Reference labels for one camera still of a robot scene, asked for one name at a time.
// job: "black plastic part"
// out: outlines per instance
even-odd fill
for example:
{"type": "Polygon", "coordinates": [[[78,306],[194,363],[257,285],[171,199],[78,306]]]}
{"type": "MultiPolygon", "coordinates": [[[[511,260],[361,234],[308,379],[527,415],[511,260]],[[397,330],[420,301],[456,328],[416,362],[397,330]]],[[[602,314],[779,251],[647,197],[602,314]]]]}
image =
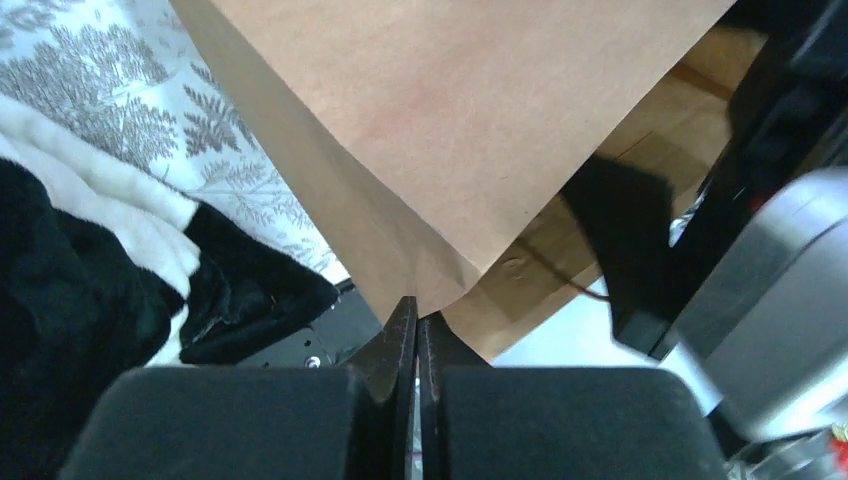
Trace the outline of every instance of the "black plastic part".
{"type": "Polygon", "coordinates": [[[721,17],[724,27],[756,30],[772,38],[797,35],[821,13],[828,0],[737,0],[721,17]]]}
{"type": "Polygon", "coordinates": [[[444,478],[726,478],[695,399],[668,372],[449,368],[443,378],[444,478]]]}
{"type": "Polygon", "coordinates": [[[561,195],[604,272],[613,334],[618,338],[637,314],[660,322],[676,318],[683,300],[670,262],[673,191],[668,182],[592,156],[561,195]]]}
{"type": "Polygon", "coordinates": [[[489,369],[480,358],[451,331],[441,312],[418,323],[418,372],[421,379],[421,452],[425,480],[445,477],[448,466],[444,452],[444,424],[440,415],[442,372],[447,366],[489,369]]]}
{"type": "Polygon", "coordinates": [[[373,479],[344,369],[151,368],[106,392],[62,480],[373,479]]]}
{"type": "Polygon", "coordinates": [[[360,439],[372,480],[402,479],[411,465],[417,321],[415,298],[402,298],[383,330],[345,364],[362,374],[376,403],[360,439]]]}

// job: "black fabric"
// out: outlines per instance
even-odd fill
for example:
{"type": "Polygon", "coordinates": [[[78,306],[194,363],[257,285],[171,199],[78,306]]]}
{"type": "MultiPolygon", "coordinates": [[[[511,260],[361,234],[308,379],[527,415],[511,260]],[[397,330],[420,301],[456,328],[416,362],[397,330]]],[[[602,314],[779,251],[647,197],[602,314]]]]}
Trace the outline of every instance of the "black fabric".
{"type": "Polygon", "coordinates": [[[185,363],[234,363],[308,325],[339,296],[321,275],[260,244],[207,204],[185,234],[202,252],[191,277],[185,363]]]}
{"type": "Polygon", "coordinates": [[[0,161],[0,478],[49,474],[97,397],[168,335],[179,295],[0,161]]]}
{"type": "Polygon", "coordinates": [[[135,265],[113,232],[55,209],[35,176],[0,159],[0,479],[54,475],[98,397],[173,342],[186,305],[183,360],[233,363],[338,296],[208,205],[185,233],[201,249],[187,299],[135,265]]]}

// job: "cardboard box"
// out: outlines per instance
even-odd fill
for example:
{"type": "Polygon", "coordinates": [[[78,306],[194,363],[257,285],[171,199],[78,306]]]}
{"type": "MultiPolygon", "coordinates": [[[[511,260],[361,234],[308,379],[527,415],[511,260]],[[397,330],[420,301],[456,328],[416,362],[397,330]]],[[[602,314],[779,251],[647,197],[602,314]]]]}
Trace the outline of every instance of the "cardboard box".
{"type": "MultiPolygon", "coordinates": [[[[762,47],[750,32],[705,35],[636,105],[598,153],[661,175],[674,186],[675,213],[730,138],[726,99],[762,47]]],[[[492,360],[600,277],[594,255],[567,206],[554,198],[480,282],[444,315],[477,353],[492,360]]]]}

